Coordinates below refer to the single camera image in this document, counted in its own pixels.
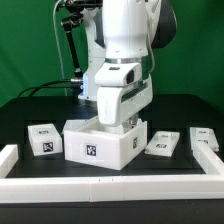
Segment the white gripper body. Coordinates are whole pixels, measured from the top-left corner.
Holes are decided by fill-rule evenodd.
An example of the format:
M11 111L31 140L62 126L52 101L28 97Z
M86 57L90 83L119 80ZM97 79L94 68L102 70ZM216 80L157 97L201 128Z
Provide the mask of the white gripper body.
M105 126L122 124L152 101L151 77L142 78L140 63L104 63L95 83L99 121Z

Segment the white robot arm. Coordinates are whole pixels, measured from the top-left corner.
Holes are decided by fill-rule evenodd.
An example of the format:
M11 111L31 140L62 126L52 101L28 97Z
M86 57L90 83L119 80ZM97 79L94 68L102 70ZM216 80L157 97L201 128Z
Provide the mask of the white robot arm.
M105 126L133 118L153 98L153 50L174 38L170 0L99 0L84 9L88 67L81 99L97 103Z

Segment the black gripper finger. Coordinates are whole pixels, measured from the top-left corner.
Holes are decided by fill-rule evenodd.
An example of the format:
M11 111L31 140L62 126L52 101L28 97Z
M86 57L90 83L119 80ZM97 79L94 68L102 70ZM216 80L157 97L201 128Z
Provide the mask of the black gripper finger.
M130 123L131 127L134 128L137 125L137 123L138 123L138 115L137 114L133 115L129 119L129 123Z

